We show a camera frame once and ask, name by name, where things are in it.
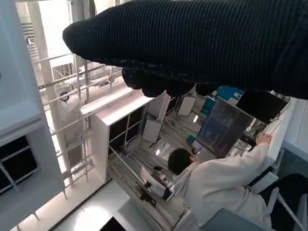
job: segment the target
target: person's hand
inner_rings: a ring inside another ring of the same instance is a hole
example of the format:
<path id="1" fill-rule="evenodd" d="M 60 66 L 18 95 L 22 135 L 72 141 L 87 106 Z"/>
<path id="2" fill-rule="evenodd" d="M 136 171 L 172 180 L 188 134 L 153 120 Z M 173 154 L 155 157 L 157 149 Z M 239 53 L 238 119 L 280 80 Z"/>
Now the person's hand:
<path id="1" fill-rule="evenodd" d="M 271 135 L 265 134 L 265 133 L 260 133 L 258 137 L 256 138 L 256 143 L 257 145 L 260 143 L 268 143 L 270 144 L 271 140 Z"/>

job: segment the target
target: white pillar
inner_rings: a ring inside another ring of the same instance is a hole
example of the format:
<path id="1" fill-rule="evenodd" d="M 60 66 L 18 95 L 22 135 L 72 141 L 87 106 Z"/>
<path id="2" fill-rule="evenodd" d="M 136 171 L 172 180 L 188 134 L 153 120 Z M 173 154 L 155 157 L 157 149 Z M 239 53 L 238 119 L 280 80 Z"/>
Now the white pillar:
<path id="1" fill-rule="evenodd" d="M 36 37 L 36 44 L 38 47 L 38 54 L 40 59 L 48 58 L 48 50 L 47 50 L 47 43 L 43 28 L 43 22 L 40 14 L 39 9 L 39 3 L 38 2 L 28 2 L 28 10 L 34 30 L 34 34 Z M 53 75 L 51 70 L 50 62 L 42 62 L 41 63 L 41 69 L 43 74 L 43 80 L 44 83 L 49 83 L 53 81 Z M 46 88 L 46 95 L 48 100 L 52 100 L 57 98 L 57 93 L 55 90 L 55 86 L 47 87 Z M 63 125 L 60 119 L 60 111 L 58 106 L 58 101 L 55 101 L 53 103 L 50 103 L 50 111 L 52 116 L 52 121 L 54 125 L 55 130 L 59 130 Z M 57 135 L 60 151 L 63 152 L 63 150 L 66 150 L 66 143 L 64 138 L 64 131 L 60 131 Z M 70 170 L 70 162 L 68 158 L 68 154 L 63 155 L 64 158 L 64 164 L 66 169 Z M 69 177 L 69 182 L 71 183 L 73 181 L 72 177 Z"/>

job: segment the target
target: black monitor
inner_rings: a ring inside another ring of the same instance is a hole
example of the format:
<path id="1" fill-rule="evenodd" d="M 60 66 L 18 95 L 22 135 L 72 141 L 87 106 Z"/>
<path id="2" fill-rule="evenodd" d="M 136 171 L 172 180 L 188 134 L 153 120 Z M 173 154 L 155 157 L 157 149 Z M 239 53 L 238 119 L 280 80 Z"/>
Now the black monitor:
<path id="1" fill-rule="evenodd" d="M 196 141 L 217 158 L 224 158 L 253 119 L 249 114 L 217 98 Z"/>
<path id="2" fill-rule="evenodd" d="M 237 103 L 237 107 L 268 124 L 287 105 L 287 102 L 267 91 L 247 90 Z"/>

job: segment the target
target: white table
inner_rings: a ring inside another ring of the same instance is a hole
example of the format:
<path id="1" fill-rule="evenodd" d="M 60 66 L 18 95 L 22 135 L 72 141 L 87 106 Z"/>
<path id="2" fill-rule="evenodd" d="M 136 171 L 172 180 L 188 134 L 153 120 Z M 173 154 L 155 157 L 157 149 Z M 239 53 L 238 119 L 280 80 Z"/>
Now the white table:
<path id="1" fill-rule="evenodd" d="M 287 133 L 289 124 L 291 123 L 291 117 L 294 114 L 296 102 L 297 99 L 291 98 L 289 103 L 282 110 L 283 113 L 279 116 L 278 120 L 275 120 L 271 124 L 267 125 L 264 130 L 265 133 L 272 135 L 272 139 L 269 145 L 267 157 L 262 167 L 263 170 L 266 170 L 270 166 L 276 169 L 278 169 L 279 167 L 279 162 L 282 158 L 282 156 L 279 154 L 283 153 L 282 143 L 284 143 L 284 137 Z M 267 173 L 252 187 L 252 191 L 254 193 L 259 193 L 260 191 L 271 185 L 274 181 L 278 179 L 275 173 L 277 173 L 277 171 L 274 173 Z"/>
<path id="2" fill-rule="evenodd" d="M 308 161 L 308 101 L 296 100 L 282 147 Z"/>

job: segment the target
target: light fixture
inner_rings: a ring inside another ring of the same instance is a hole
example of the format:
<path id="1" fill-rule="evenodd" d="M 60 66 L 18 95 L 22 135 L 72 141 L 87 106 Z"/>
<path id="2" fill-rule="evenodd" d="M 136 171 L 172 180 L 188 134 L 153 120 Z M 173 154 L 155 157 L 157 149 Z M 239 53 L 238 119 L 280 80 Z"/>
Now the light fixture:
<path id="1" fill-rule="evenodd" d="M 198 116 L 195 116 L 194 119 L 193 119 L 193 122 L 195 123 L 198 119 Z"/>

